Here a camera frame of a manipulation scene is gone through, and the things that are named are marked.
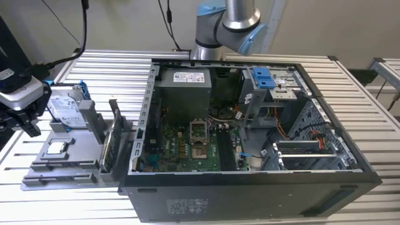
aluminum workbench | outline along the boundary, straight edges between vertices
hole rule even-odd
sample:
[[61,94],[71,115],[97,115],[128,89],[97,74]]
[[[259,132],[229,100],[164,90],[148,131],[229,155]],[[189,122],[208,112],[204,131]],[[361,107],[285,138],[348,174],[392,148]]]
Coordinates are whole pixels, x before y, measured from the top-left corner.
[[395,89],[400,91],[400,59],[375,58],[369,69],[375,70]]
[[[185,52],[121,52],[87,50],[65,65],[57,82],[84,80],[96,110],[112,118],[108,99],[116,98],[123,115],[137,122],[152,58],[185,59]],[[327,219],[285,221],[217,221],[219,224],[400,224],[400,124],[363,88],[339,61],[328,57],[293,55],[227,55],[228,60],[301,63],[337,118],[376,169],[383,185]],[[44,114],[41,136],[17,131],[0,152],[0,222],[16,224],[139,224],[128,197],[117,188],[20,191],[43,142],[49,134],[51,116]]]

